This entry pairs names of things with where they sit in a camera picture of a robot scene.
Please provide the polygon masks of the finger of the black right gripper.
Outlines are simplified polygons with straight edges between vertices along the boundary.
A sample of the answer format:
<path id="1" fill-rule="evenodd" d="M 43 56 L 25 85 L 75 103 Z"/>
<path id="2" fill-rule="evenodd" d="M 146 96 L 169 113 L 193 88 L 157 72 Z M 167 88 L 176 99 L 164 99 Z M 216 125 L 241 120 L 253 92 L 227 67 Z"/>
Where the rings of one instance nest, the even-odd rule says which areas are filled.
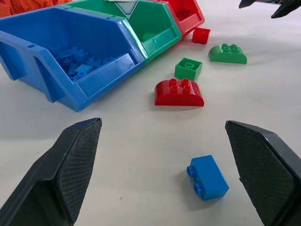
<path id="1" fill-rule="evenodd" d="M 277 5 L 282 4 L 282 0 L 241 0 L 241 2 L 239 4 L 239 8 L 245 8 L 245 7 L 251 6 L 255 2 L 267 3 L 267 4 L 277 4 Z"/>
<path id="2" fill-rule="evenodd" d="M 284 17 L 300 6 L 301 0 L 283 0 L 280 7 L 275 11 L 271 18 Z"/>

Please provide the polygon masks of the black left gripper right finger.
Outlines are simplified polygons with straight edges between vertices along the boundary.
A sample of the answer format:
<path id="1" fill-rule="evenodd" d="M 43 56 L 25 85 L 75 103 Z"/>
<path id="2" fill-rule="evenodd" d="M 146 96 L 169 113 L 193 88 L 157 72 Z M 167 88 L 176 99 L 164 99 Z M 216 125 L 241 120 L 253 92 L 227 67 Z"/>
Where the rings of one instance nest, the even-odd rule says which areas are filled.
<path id="1" fill-rule="evenodd" d="M 243 184 L 265 226 L 301 224 L 301 159 L 274 132 L 227 121 L 225 129 Z"/>

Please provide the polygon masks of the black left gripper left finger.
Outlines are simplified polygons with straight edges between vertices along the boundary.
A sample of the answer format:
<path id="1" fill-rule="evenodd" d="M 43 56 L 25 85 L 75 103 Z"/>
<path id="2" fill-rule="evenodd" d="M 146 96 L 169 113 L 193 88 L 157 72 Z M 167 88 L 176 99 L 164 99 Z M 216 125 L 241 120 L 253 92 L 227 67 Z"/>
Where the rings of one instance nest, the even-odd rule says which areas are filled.
<path id="1" fill-rule="evenodd" d="M 101 118 L 77 122 L 27 171 L 0 209 L 2 226 L 72 226 L 92 176 Z"/>

